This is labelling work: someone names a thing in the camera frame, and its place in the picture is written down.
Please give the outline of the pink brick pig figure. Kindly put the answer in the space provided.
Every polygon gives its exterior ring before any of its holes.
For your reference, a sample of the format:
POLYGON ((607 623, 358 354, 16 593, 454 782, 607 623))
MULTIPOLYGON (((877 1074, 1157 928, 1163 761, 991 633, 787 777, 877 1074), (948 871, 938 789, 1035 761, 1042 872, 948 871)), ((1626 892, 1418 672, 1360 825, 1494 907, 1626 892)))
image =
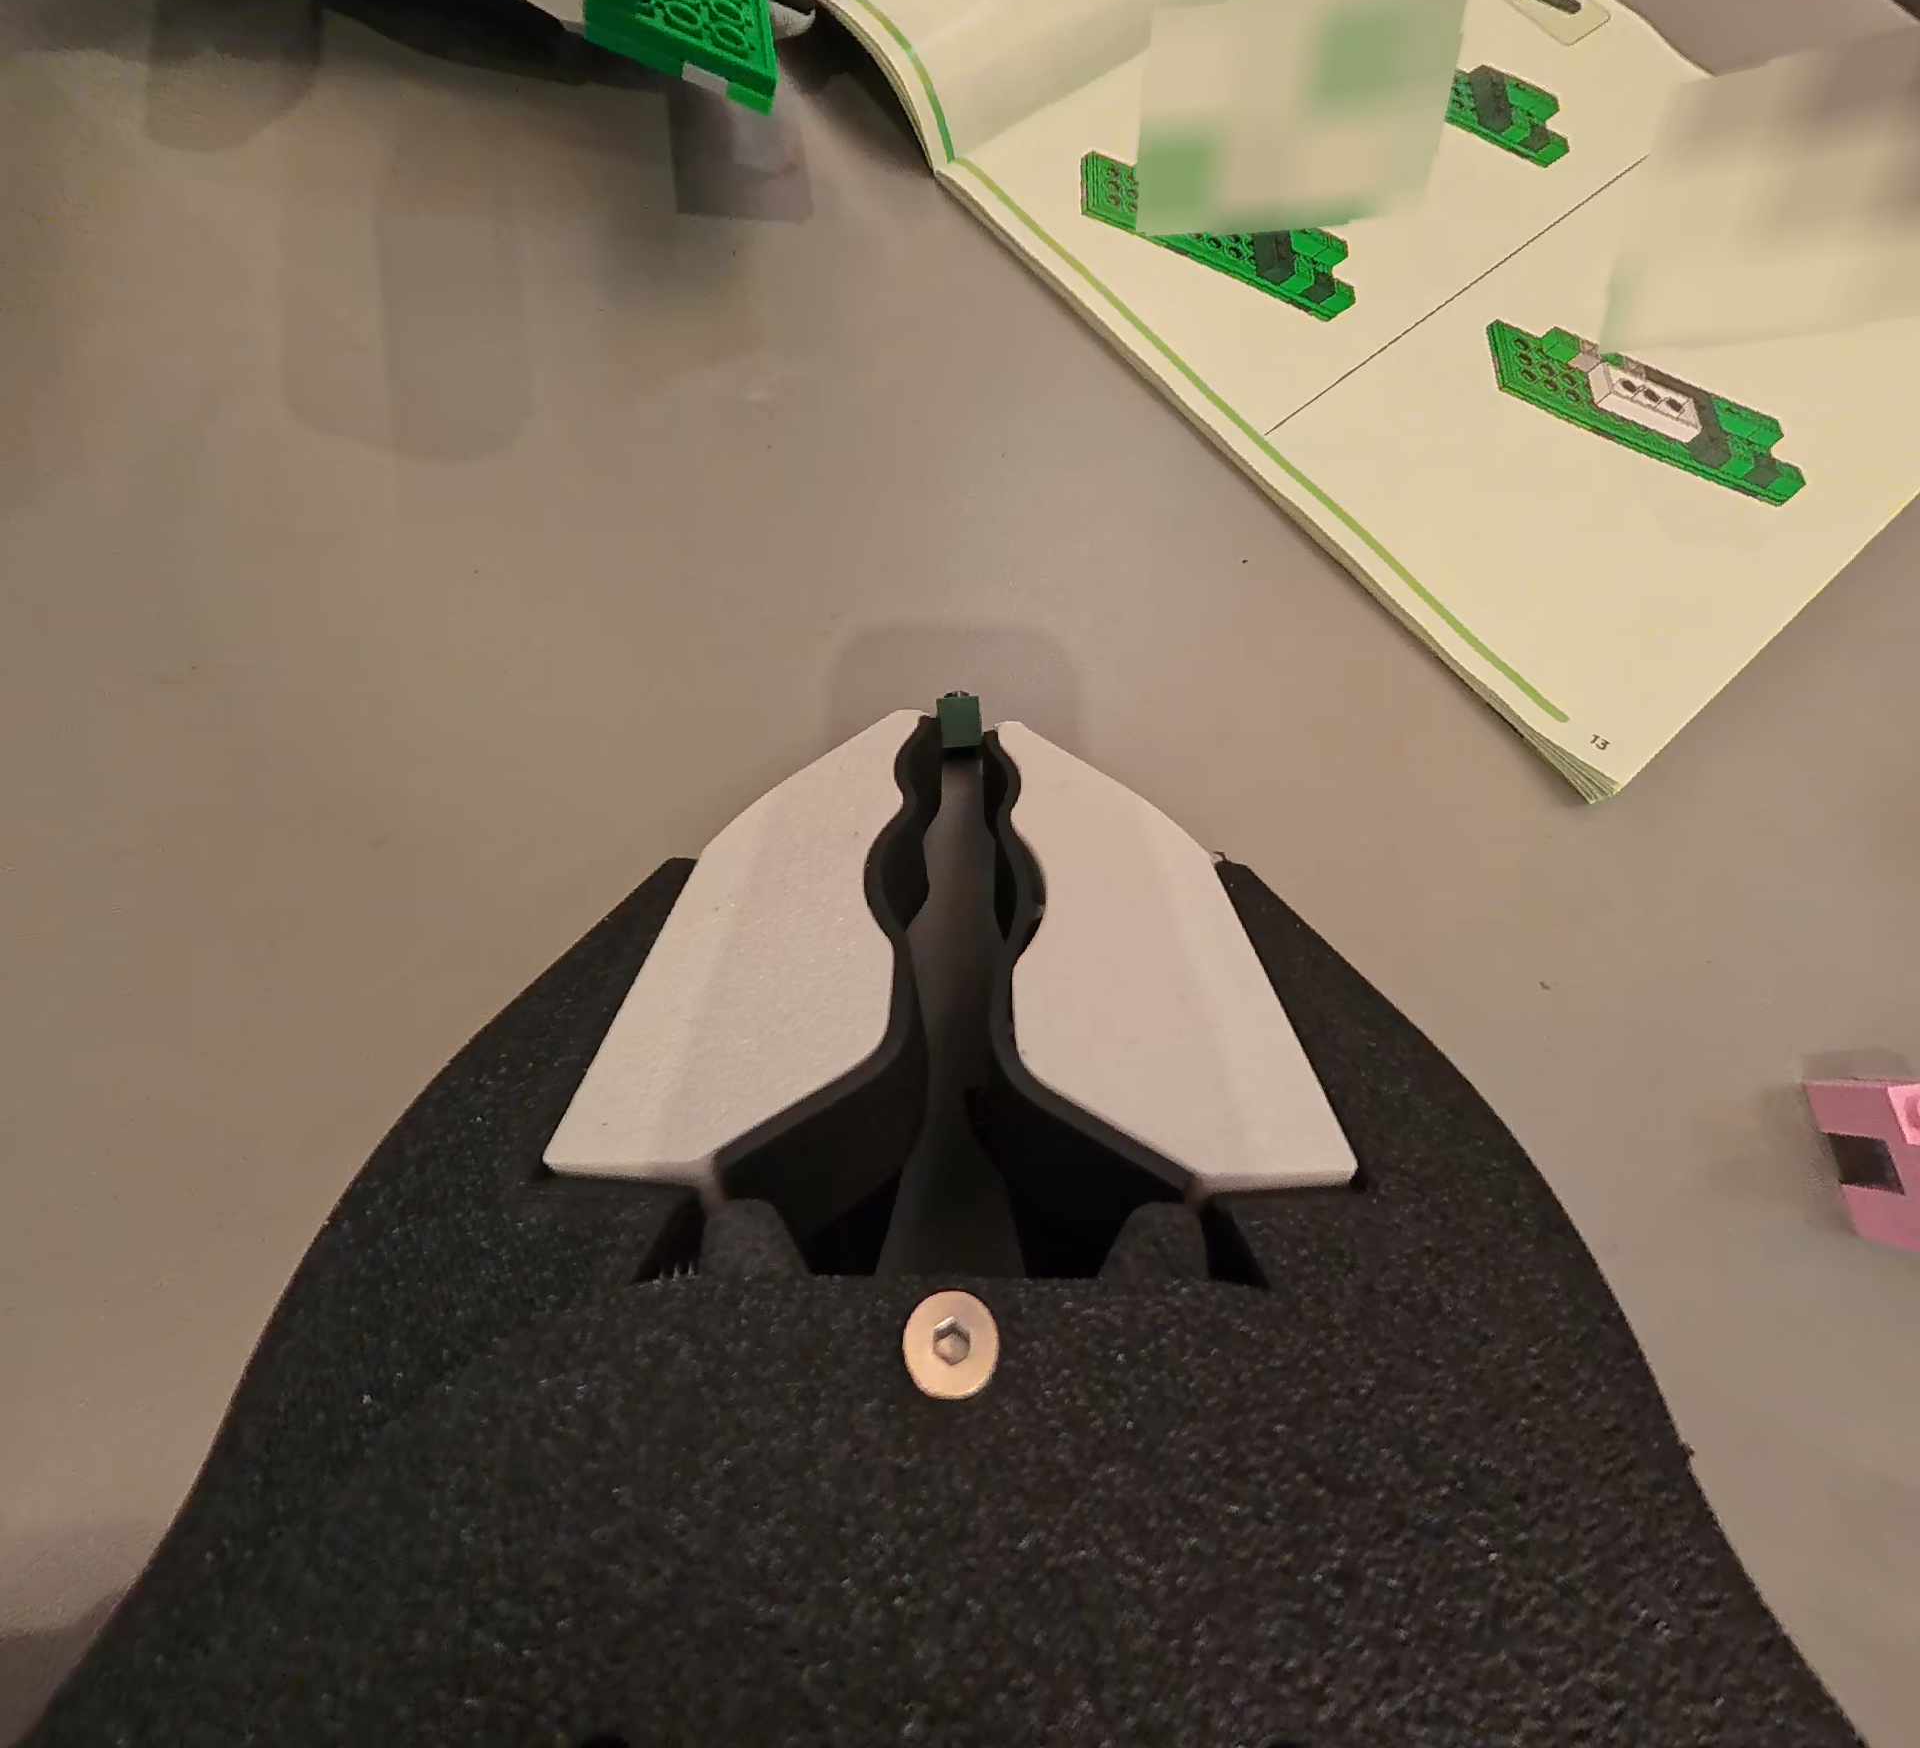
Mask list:
POLYGON ((1917 1079, 1804 1079, 1843 1206, 1862 1239, 1917 1253, 1917 1079))

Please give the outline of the building instruction booklet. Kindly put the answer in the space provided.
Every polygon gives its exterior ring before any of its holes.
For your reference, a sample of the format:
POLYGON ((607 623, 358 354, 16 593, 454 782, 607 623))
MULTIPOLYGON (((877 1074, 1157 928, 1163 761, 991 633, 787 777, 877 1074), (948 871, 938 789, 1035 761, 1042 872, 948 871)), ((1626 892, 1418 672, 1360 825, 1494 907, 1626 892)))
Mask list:
POLYGON ((1915 497, 1915 33, 1708 80, 1621 0, 1322 0, 1455 43, 1420 194, 1139 207, 1150 37, 1309 0, 820 0, 935 177, 1590 800, 1915 497))

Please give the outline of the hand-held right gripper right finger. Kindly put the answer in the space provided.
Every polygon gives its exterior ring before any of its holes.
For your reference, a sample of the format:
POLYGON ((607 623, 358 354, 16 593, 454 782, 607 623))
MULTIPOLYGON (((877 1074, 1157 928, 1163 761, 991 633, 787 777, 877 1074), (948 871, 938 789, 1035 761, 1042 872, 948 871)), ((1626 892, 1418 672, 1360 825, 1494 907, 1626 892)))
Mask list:
POLYGON ((997 950, 975 1139, 1030 1272, 1098 1272, 1146 1206, 1348 1191, 1357 1158, 1213 854, 1031 727, 982 738, 997 950))

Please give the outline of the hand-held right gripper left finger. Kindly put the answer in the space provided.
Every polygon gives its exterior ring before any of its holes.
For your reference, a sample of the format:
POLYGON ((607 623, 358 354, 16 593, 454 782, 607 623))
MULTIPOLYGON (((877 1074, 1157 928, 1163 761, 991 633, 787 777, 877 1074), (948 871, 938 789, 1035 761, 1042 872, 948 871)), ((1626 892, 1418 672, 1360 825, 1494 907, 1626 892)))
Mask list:
POLYGON ((544 1162, 767 1202, 813 1272, 870 1272, 925 1125, 909 930, 930 720, 898 709, 718 830, 673 898, 544 1162))

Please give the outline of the grey desk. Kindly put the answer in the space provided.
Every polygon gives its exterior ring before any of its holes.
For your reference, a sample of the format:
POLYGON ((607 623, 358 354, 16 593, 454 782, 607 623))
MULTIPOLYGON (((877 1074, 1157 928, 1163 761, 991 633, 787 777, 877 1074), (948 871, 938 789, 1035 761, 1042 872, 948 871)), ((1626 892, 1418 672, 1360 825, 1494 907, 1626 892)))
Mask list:
POLYGON ((1915 515, 1586 808, 928 177, 310 0, 3 0, 3 1563, 126 1572, 332 1199, 662 856, 971 687, 1507 1114, 1728 1518, 1915 1509, 1915 515))

